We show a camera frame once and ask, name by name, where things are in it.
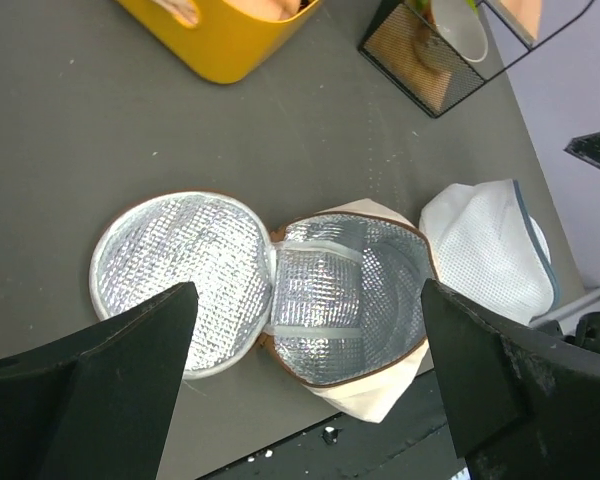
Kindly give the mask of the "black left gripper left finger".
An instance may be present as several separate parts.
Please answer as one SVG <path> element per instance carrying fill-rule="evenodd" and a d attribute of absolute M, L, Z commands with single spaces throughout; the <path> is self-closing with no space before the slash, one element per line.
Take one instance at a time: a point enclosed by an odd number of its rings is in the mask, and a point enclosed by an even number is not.
<path fill-rule="evenodd" d="M 179 283 L 0 359 L 0 479 L 154 479 L 196 322 Z"/>

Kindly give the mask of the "cream bag with brown zipper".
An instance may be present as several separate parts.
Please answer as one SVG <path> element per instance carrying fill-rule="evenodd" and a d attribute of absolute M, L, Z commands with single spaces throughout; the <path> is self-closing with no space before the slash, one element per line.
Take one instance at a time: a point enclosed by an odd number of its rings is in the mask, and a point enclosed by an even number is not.
<path fill-rule="evenodd" d="M 263 343 L 312 394 L 379 423 L 428 351 L 420 295 L 436 275 L 426 237 L 372 200 L 270 232 L 233 197 L 185 191 L 111 223 L 91 258 L 89 290 L 109 319 L 191 282 L 198 312 L 185 379 L 219 374 Z"/>

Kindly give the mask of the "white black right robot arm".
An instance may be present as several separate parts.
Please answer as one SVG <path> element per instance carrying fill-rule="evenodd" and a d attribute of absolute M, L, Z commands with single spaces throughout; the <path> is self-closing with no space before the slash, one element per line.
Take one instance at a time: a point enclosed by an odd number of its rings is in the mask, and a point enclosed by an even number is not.
<path fill-rule="evenodd" d="M 569 140 L 546 177 L 587 288 L 588 298 L 567 308 L 569 334 L 600 352 L 600 132 Z"/>

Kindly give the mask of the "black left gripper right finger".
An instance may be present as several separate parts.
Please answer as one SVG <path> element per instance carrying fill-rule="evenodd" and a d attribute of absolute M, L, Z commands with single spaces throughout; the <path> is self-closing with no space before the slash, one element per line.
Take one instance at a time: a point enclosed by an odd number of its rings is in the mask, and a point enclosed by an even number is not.
<path fill-rule="evenodd" d="M 422 309 L 455 451 L 473 479 L 600 479 L 600 352 L 435 280 Z"/>

